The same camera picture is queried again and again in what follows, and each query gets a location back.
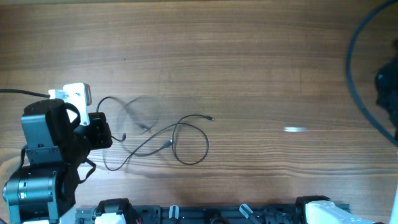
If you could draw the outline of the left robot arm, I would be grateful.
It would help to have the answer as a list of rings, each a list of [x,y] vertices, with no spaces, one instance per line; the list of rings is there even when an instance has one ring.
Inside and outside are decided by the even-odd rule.
[[[68,111],[76,106],[61,99],[42,100],[26,106],[21,118],[26,146],[21,164],[3,189],[11,223],[47,220],[58,223],[76,203],[75,190],[84,181],[78,167],[95,163],[90,151],[111,147],[111,131],[104,113],[90,113],[90,124],[73,121]]]

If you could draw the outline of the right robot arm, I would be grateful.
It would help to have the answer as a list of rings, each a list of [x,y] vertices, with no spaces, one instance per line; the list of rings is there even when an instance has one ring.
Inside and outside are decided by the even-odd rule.
[[[391,123],[397,126],[397,54],[377,71],[374,83],[377,91],[376,104],[387,111]],[[303,217],[303,222],[309,224],[372,222],[337,207],[327,199],[305,202]]]

